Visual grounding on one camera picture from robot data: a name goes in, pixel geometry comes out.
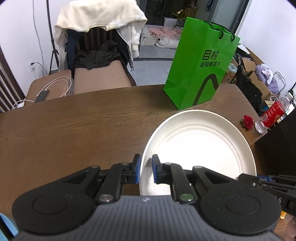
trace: red bottle label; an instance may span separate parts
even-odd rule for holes
[[[276,101],[272,106],[262,115],[261,119],[266,127],[271,127],[283,114],[283,104]]]

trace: water bottle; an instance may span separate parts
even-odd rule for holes
[[[275,101],[272,106],[255,122],[255,128],[259,133],[263,133],[270,128],[288,109],[293,96],[288,93]]]

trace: green paper bag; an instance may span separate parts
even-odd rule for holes
[[[179,110],[210,100],[240,38],[223,26],[187,18],[164,91]]]

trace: white bottle cap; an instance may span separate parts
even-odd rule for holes
[[[292,101],[293,96],[290,94],[290,92],[287,93],[286,97],[288,98],[289,101]]]

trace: metal screw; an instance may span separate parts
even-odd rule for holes
[[[110,194],[102,194],[99,196],[101,202],[110,202],[113,200],[113,196]]]
[[[185,202],[190,202],[194,199],[194,196],[190,193],[183,193],[180,195],[180,199]]]

